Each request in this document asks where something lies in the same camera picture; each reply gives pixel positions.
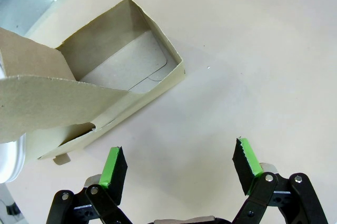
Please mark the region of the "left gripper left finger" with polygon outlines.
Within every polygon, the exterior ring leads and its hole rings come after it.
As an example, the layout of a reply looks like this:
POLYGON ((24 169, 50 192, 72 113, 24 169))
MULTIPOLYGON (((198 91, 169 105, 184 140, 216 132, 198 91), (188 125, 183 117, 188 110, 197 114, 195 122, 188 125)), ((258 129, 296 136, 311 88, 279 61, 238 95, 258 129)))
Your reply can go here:
POLYGON ((58 191, 47 223, 131 223, 118 207, 121 203, 127 163, 121 147, 112 147, 101 174, 89 177, 79 193, 58 191))

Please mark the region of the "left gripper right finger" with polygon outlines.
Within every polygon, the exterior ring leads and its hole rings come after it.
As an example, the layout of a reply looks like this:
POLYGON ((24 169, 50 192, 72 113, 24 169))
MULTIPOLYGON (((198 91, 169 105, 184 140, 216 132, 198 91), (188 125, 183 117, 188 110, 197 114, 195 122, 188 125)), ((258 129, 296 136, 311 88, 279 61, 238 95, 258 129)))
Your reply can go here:
POLYGON ((275 167, 260 163, 246 138, 236 140, 232 158, 246 201, 233 223, 260 223, 268 207, 277 207, 285 223, 327 223, 309 177, 282 177, 275 167))

